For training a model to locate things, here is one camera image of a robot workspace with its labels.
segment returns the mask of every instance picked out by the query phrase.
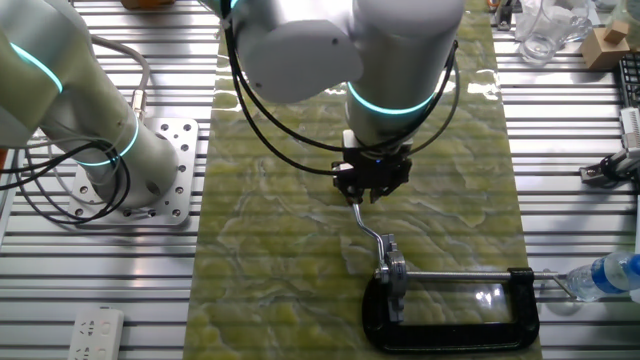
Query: mounting plate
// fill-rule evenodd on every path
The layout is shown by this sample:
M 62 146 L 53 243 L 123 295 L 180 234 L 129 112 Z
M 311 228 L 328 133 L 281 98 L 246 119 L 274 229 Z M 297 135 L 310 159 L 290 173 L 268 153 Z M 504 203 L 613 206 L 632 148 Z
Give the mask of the mounting plate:
M 195 170 L 196 149 L 198 143 L 198 123 L 193 119 L 150 118 L 145 125 L 153 132 L 163 134 L 176 149 L 179 168 L 173 186 L 167 193 L 150 206 L 126 211 L 117 209 L 111 214 L 86 224 L 82 228 L 110 227 L 146 227 L 172 228 L 183 225 L 189 219 L 191 188 Z M 102 202 L 93 191 L 93 187 L 82 167 L 78 167 L 73 183 L 73 194 L 87 202 Z M 69 212 L 74 214 L 82 210 L 83 217 L 91 217 L 100 211 L 104 204 L 84 204 L 74 198 L 69 200 Z

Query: cable connector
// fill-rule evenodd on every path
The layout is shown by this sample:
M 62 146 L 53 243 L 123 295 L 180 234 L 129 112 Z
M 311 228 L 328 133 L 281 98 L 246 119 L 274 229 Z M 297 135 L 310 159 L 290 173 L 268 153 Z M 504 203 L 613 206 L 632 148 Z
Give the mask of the cable connector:
M 145 109 L 147 108 L 147 93 L 144 90 L 136 90 L 133 92 L 131 107 L 138 121 L 144 122 Z

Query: wooden block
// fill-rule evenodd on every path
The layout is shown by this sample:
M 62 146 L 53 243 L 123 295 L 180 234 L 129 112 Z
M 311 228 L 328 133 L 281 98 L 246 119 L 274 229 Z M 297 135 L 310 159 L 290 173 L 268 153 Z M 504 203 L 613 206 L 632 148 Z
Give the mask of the wooden block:
M 120 0 L 127 9 L 153 9 L 158 6 L 171 5 L 176 0 Z
M 0 149 L 0 169 L 4 169 L 4 161 L 7 158 L 7 150 Z
M 619 44 L 628 34 L 629 24 L 615 20 L 605 31 L 604 40 L 612 44 Z
M 604 28 L 593 29 L 580 47 L 580 52 L 582 52 L 582 57 L 584 57 L 589 70 L 611 69 L 625 54 L 631 51 L 625 39 L 622 39 L 618 44 L 606 41 L 606 32 L 607 29 Z

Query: black cable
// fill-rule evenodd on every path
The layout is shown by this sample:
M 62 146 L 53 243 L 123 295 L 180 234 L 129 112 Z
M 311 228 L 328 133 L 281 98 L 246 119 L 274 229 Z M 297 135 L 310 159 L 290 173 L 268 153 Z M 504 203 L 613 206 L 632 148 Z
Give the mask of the black cable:
M 229 14 L 231 13 L 231 1 L 222 1 L 221 2 L 221 9 L 222 9 L 223 18 L 224 19 L 228 19 Z M 253 94 L 253 91 L 251 90 L 249 84 L 246 82 L 246 80 L 244 79 L 244 76 L 242 75 L 242 70 L 240 68 L 240 61 L 238 60 L 238 56 L 237 56 L 237 53 L 236 53 L 235 37 L 234 37 L 234 34 L 233 34 L 233 25 L 230 24 L 230 23 L 228 23 L 228 26 L 225 29 L 225 37 L 226 37 L 226 40 L 227 40 L 226 41 L 226 43 L 227 43 L 227 52 L 229 54 L 229 62 L 230 62 L 230 65 L 231 65 L 233 84 L 234 84 L 235 91 L 236 91 L 236 93 L 238 95 L 238 101 L 239 101 L 239 103 L 241 105 L 243 114 L 247 118 L 247 121 L 249 122 L 249 125 L 252 128 L 252 130 L 258 136 L 258 139 L 260 139 L 260 141 L 263 143 L 263 145 L 265 145 L 274 155 L 276 155 L 282 161 L 286 162 L 287 164 L 289 164 L 289 165 L 291 165 L 291 166 L 293 166 L 293 167 L 295 167 L 295 168 L 297 168 L 299 170 L 303 170 L 303 171 L 310 172 L 310 173 L 313 173 L 313 174 L 318 174 L 318 175 L 328 175 L 328 176 L 338 175 L 339 171 L 326 171 L 326 170 L 313 169 L 313 168 L 309 168 L 307 166 L 304 166 L 304 165 L 302 165 L 300 163 L 295 162 L 294 160 L 290 159 L 289 157 L 287 157 L 286 155 L 281 153 L 278 149 L 276 149 L 269 142 L 269 140 L 262 134 L 262 132 L 260 131 L 260 129 L 256 125 L 255 121 L 253 120 L 253 118 L 251 117 L 251 114 L 249 113 L 249 111 L 247 109 L 246 103 L 244 101 L 244 97 L 242 95 L 242 90 L 240 88 L 240 83 L 242 83 L 242 87 L 245 89 L 247 94 L 249 94 L 249 97 L 255 103 L 255 105 L 261 110 L 261 112 L 274 125 L 276 125 L 281 130 L 285 131 L 287 134 L 293 136 L 294 138 L 296 138 L 296 139 L 298 139 L 298 140 L 300 140 L 302 142 L 305 142 L 307 144 L 310 144 L 310 145 L 313 145 L 313 146 L 317 146 L 317 147 L 320 147 L 320 148 L 323 148 L 323 149 L 326 149 L 326 150 L 341 151 L 341 152 L 347 150 L 346 148 L 330 146 L 330 145 L 322 144 L 322 143 L 319 143 L 319 142 L 317 142 L 315 140 L 306 138 L 306 137 L 294 132 L 293 130 L 287 128 L 285 125 L 280 123 L 277 119 L 275 119 L 275 117 L 273 117 L 273 115 L 271 113 L 269 113 L 266 108 L 264 108 L 264 106 L 260 103 L 260 101 L 257 99 L 255 94 Z M 447 70 L 445 72 L 445 77 L 444 77 L 444 79 L 442 81 L 442 84 L 440 86 L 440 89 L 439 89 L 438 93 L 435 95 L 434 99 L 432 99 L 432 101 L 430 101 L 429 105 L 421 113 L 421 115 L 418 117 L 418 119 L 414 123 L 414 125 L 410 126 L 405 134 L 402 134 L 401 136 L 394 137 L 393 139 L 384 141 L 384 142 L 382 142 L 380 144 L 376 144 L 376 145 L 372 145 L 372 146 L 365 146 L 365 147 L 360 147 L 360 148 L 357 148 L 357 149 L 350 149 L 350 150 L 370 151 L 370 150 L 378 149 L 380 147 L 393 145 L 393 144 L 398 143 L 398 142 L 402 141 L 403 139 L 411 136 L 413 134 L 413 132 L 416 131 L 424 123 L 424 121 L 429 117 L 429 115 L 433 112 L 433 110 L 435 109 L 436 105 L 438 104 L 438 102 L 442 98 L 442 96 L 444 94 L 444 90 L 446 88 L 446 85 L 447 85 L 447 83 L 449 81 L 449 77 L 451 76 L 451 73 L 453 72 L 454 67 L 457 66 L 457 63 L 455 61 L 455 52 L 457 50 L 457 47 L 458 47 L 458 43 L 457 43 L 457 41 L 455 41 L 454 45 L 452 46 L 451 52 L 449 54 L 449 57 L 447 59 L 447 63 L 446 63 Z M 456 91 L 457 92 L 459 91 L 459 86 L 456 86 Z M 452 113 L 455 113 L 455 108 L 457 108 L 457 100 L 455 100 L 455 107 L 454 107 L 454 109 L 452 109 Z M 442 134 L 442 132 L 444 132 L 444 130 L 446 129 L 446 127 L 449 125 L 450 122 L 451 122 L 451 119 L 445 120 L 445 124 L 443 125 L 441 130 L 439 130 L 434 136 L 432 136 L 432 138 L 427 141 L 426 145 L 425 144 L 421 145 L 417 149 L 417 151 L 420 151 L 420 150 L 424 149 L 426 146 L 428 146 L 433 141 L 435 141 Z
M 229 42 L 227 42 L 227 49 L 229 50 L 229 52 L 232 51 Z M 264 144 L 264 146 L 267 147 L 267 149 L 269 149 L 274 155 L 280 158 L 280 160 L 286 162 L 287 164 L 293 166 L 298 170 L 306 171 L 308 173 L 316 174 L 316 175 L 328 175 L 328 176 L 338 175 L 339 173 L 338 171 L 314 169 L 314 168 L 310 168 L 302 164 L 299 164 L 291 160 L 290 158 L 288 158 L 286 155 L 284 155 L 278 149 L 276 149 L 273 145 L 271 145 L 269 140 L 267 140 L 267 138 L 262 134 L 262 132 L 256 125 L 255 121 L 253 121 L 253 118 L 249 113 L 249 109 L 247 109 L 247 104 L 244 102 L 244 97 L 242 96 L 242 90 L 240 89 L 240 83 L 238 82 L 238 78 L 235 76 L 232 76 L 232 77 L 233 77 L 233 86 L 235 87 L 235 90 L 238 93 L 238 101 L 240 102 L 240 107 L 242 108 L 242 112 L 244 113 L 244 116 L 247 118 L 247 121 L 249 122 L 249 126 L 251 126 L 251 129 L 253 130 L 253 132 L 256 134 L 256 136 L 258 136 L 258 139 L 260 139 L 260 141 Z
M 422 151 L 424 148 L 431 145 L 434 141 L 438 140 L 440 135 L 442 135 L 442 133 L 444 133 L 445 130 L 447 130 L 447 127 L 449 127 L 451 120 L 453 120 L 453 117 L 456 114 L 456 110 L 458 109 L 458 103 L 460 101 L 460 69 L 458 68 L 458 61 L 455 59 L 453 60 L 453 68 L 456 75 L 456 92 L 453 98 L 453 104 L 451 104 L 451 111 L 449 112 L 449 116 L 447 116 L 447 119 L 444 121 L 444 123 L 442 123 L 442 126 L 440 127 L 440 129 L 438 129 L 438 131 L 435 134 L 433 134 L 433 136 L 431 136 L 429 140 L 425 141 L 424 143 L 422 143 L 422 145 L 411 150 L 407 155 L 407 157 Z
M 267 117 L 267 119 L 271 123 L 273 123 L 280 130 L 284 131 L 288 135 L 292 136 L 296 140 L 299 140 L 299 141 L 301 141 L 303 143 L 306 143 L 306 144 L 309 144 L 309 145 L 312 145 L 312 146 L 316 146 L 316 147 L 324 149 L 324 150 L 335 151 L 335 152 L 344 152 L 344 151 L 347 150 L 347 148 L 344 148 L 344 147 L 327 145 L 327 144 L 320 143 L 320 142 L 318 142 L 316 140 L 307 138 L 307 137 L 305 137 L 303 135 L 300 135 L 297 132 L 291 130 L 286 125 L 284 125 L 280 121 L 278 121 L 278 119 L 276 119 L 269 112 L 269 110 L 267 110 L 264 107 L 264 105 L 260 102 L 260 100 L 257 98 L 255 93 L 253 92 L 253 90 L 251 89 L 249 84 L 247 83 L 246 79 L 242 75 L 242 69 L 240 67 L 239 61 L 232 61 L 232 57 L 237 60 L 237 54 L 236 54 L 236 51 L 235 51 L 235 49 L 237 47 L 236 47 L 236 44 L 235 44 L 235 37 L 234 37 L 233 29 L 232 29 L 231 26 L 228 29 L 225 30 L 225 37 L 226 37 L 226 40 L 227 40 L 227 45 L 231 44 L 231 49 L 233 49 L 233 50 L 231 50 L 231 49 L 228 50 L 229 59 L 230 59 L 230 63 L 231 63 L 232 76 L 237 76 L 240 79 L 240 83 L 242 84 L 242 87 L 244 88 L 244 90 L 247 93 L 247 95 L 249 95 L 249 98 L 251 98 L 251 101 L 254 103 L 254 105 L 256 105 L 256 107 L 260 110 L 260 112 L 262 112 L 262 114 Z M 458 48 L 458 43 L 456 41 L 456 42 L 454 42 L 453 46 L 451 47 L 451 52 L 449 53 L 449 56 L 447 58 L 447 62 L 445 63 L 445 68 L 446 68 L 446 73 L 445 74 L 446 75 L 445 75 L 445 79 L 443 80 L 443 83 L 442 83 L 442 86 L 441 86 L 441 90 L 442 91 L 438 91 L 438 93 L 437 93 L 438 96 L 436 96 L 429 103 L 429 106 L 425 109 L 425 111 L 422 114 L 420 114 L 420 116 L 418 117 L 418 120 L 410 127 L 409 130 L 407 130 L 402 135 L 396 136 L 396 137 L 394 137 L 392 139 L 389 139 L 389 140 L 386 140 L 386 141 L 384 141 L 382 143 L 371 145 L 371 146 L 362 146 L 362 147 L 359 147 L 359 148 L 356 148 L 356 149 L 349 149 L 349 150 L 359 151 L 359 152 L 371 151 L 371 150 L 379 150 L 382 147 L 393 145 L 395 143 L 401 142 L 403 139 L 411 136 L 413 134 L 413 132 L 415 130 L 417 130 L 424 123 L 424 121 L 429 117 L 429 115 L 431 114 L 431 112 L 433 111 L 435 106 L 438 104 L 440 98 L 442 97 L 442 92 L 444 91 L 444 88 L 446 87 L 446 84 L 448 82 L 449 76 L 451 75 L 451 71 L 452 71 L 452 67 L 453 67 L 453 61 L 455 59 L 455 53 L 456 53 L 457 48 Z
M 64 155 L 58 156 L 57 158 L 53 159 L 54 163 L 49 164 L 48 166 L 46 166 L 43 170 L 41 170 L 37 174 L 35 174 L 33 176 L 30 176 L 29 178 L 24 179 L 24 180 L 19 179 L 18 181 L 14 182 L 14 183 L 0 186 L 0 191 L 13 189 L 13 188 L 19 187 L 21 185 L 28 184 L 28 183 L 32 182 L 33 180 L 35 180 L 35 179 L 41 177 L 42 175 L 46 174 L 47 172 L 49 172 L 54 167 L 58 166 L 63 161 L 65 161 L 65 160 L 71 158 L 73 155 L 79 153 L 80 152 L 80 151 L 78 151 L 79 149 L 87 150 L 87 149 L 94 148 L 94 147 L 96 147 L 95 143 L 89 143 L 89 144 L 83 145 L 83 146 L 81 146 L 81 147 L 79 147 L 79 148 L 77 148 L 77 149 L 75 149 L 75 150 L 73 150 L 71 152 L 68 152 L 68 153 L 66 153 Z M 30 171 L 37 170 L 39 168 L 40 168 L 40 165 L 36 165 L 35 169 L 31 169 Z M 19 173 L 21 171 L 23 171 L 22 169 L 23 168 L 21 168 L 21 169 L 11 169 L 11 170 L 14 170 L 14 171 L 11 171 L 11 173 L 15 173 L 16 175 L 19 175 Z
M 109 156 L 109 159 L 111 160 L 111 165 L 114 168 L 114 171 L 116 169 L 116 164 L 115 161 L 113 161 L 113 154 L 107 154 L 107 156 Z M 32 165 L 32 159 L 31 159 L 31 153 L 29 152 L 29 150 L 25 150 L 25 158 L 27 159 L 27 162 L 29 163 L 29 165 Z M 89 222 L 91 220 L 95 220 L 93 218 L 83 218 L 83 217 L 79 217 L 76 216 L 74 214 L 69 213 L 68 211 L 64 210 L 62 207 L 60 207 L 60 205 L 58 205 L 52 198 L 51 196 L 49 196 L 49 194 L 47 194 L 47 192 L 45 191 L 44 187 L 42 186 L 42 184 L 40 183 L 39 179 L 35 179 L 34 180 L 36 186 L 38 187 L 38 189 L 40 190 L 40 193 L 42 196 L 44 196 L 45 199 L 47 199 L 47 201 L 53 206 L 55 207 L 58 211 L 60 211 L 62 214 L 66 215 L 69 218 L 72 218 L 74 220 L 78 220 L 78 221 L 83 221 L 83 222 Z M 120 182 L 119 179 L 116 179 L 116 183 L 115 183 L 115 188 L 114 188 L 114 194 L 117 194 L 120 191 Z M 115 196 L 112 196 L 111 199 L 109 199 L 109 201 L 107 201 L 106 205 L 104 206 L 103 209 L 101 209 L 98 214 L 102 214 L 105 213 L 107 210 L 109 210 L 109 208 L 111 206 L 114 205 L 115 202 Z
M 107 150 L 110 148 L 110 146 L 108 144 L 101 144 L 99 145 L 100 148 L 102 148 L 103 150 Z M 116 162 L 115 162 L 115 158 L 118 156 L 117 153 L 115 153 L 115 151 L 110 150 L 108 152 L 105 153 L 107 155 L 107 157 L 109 158 L 111 165 L 114 167 L 116 167 Z M 27 154 L 27 161 L 30 162 L 30 155 Z M 64 209 L 62 209 L 58 204 L 55 203 L 55 201 L 53 201 L 53 199 L 51 199 L 51 197 L 46 194 L 46 192 L 44 191 L 42 185 L 39 183 L 39 181 L 37 181 L 36 179 L 36 185 L 38 185 L 38 188 L 40 189 L 40 191 L 42 192 L 42 195 L 47 199 L 47 201 L 49 201 L 49 203 L 51 205 L 53 205 L 56 209 L 58 209 L 61 213 L 63 213 L 64 215 L 75 219 L 76 221 L 67 221 L 67 220 L 59 220 L 56 219 L 46 213 L 44 213 L 40 208 L 38 208 L 36 206 L 36 204 L 31 200 L 30 196 L 27 194 L 25 188 L 23 185 L 20 185 L 20 191 L 22 192 L 22 195 L 24 196 L 25 200 L 27 201 L 27 203 L 29 203 L 29 205 L 33 208 L 33 210 L 38 213 L 40 216 L 46 218 L 47 220 L 56 223 L 56 224 L 60 224 L 60 225 L 81 225 L 81 224 L 85 224 L 100 218 L 103 218 L 109 214 L 111 214 L 112 212 L 114 212 L 116 209 L 118 209 L 122 203 L 124 203 L 124 201 L 126 200 L 127 196 L 129 195 L 129 192 L 131 190 L 131 174 L 129 172 L 129 168 L 127 167 L 126 163 L 124 162 L 124 160 L 120 159 L 121 165 L 123 167 L 123 170 L 125 172 L 125 190 L 124 193 L 122 195 L 122 197 L 120 198 L 120 200 L 114 204 L 115 199 L 118 195 L 118 193 L 120 192 L 120 177 L 116 175 L 115 177 L 115 184 L 114 184 L 114 191 L 111 194 L 111 198 L 109 199 L 109 201 L 107 201 L 106 205 L 104 208 L 102 208 L 100 211 L 98 211 L 98 213 L 96 213 L 94 216 L 89 217 L 89 218 L 81 218 L 78 217 L 76 215 L 70 214 L 69 212 L 65 211 Z
M 90 142 L 88 144 L 85 144 L 83 146 L 75 148 L 75 149 L 69 151 L 66 154 L 60 155 L 60 156 L 58 156 L 58 157 L 56 157 L 54 159 L 51 159 L 49 161 L 45 161 L 45 162 L 43 162 L 41 164 L 38 164 L 38 165 L 35 165 L 35 166 L 27 166 L 27 167 L 23 167 L 23 168 L 11 168 L 11 169 L 8 169 L 8 170 L 0 170 L 0 174 L 18 174 L 18 173 L 22 173 L 22 172 L 33 171 L 33 170 L 38 170 L 38 169 L 41 169 L 41 168 L 49 167 L 50 165 L 54 165 L 53 167 L 55 167 L 55 166 L 58 166 L 63 161 L 65 161 L 67 159 L 70 159 L 71 157 L 73 157 L 73 156 L 75 156 L 75 155 L 77 155 L 77 154 L 79 154 L 79 153 L 81 153 L 81 152 L 83 152 L 83 151 L 85 151 L 87 149 L 91 149 L 91 148 L 99 149 L 99 145 L 97 145 L 96 142 Z

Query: water bottle label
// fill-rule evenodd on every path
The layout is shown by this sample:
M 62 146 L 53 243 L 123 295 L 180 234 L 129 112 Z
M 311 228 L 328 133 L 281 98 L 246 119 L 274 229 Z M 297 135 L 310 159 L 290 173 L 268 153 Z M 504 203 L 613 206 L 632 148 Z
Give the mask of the water bottle label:
M 596 284 L 598 289 L 607 294 L 625 293 L 626 291 L 618 289 L 613 286 L 609 280 L 607 280 L 607 275 L 604 272 L 604 259 L 605 258 L 598 259 L 593 262 L 593 265 L 591 265 L 591 278 L 593 279 L 593 282 Z

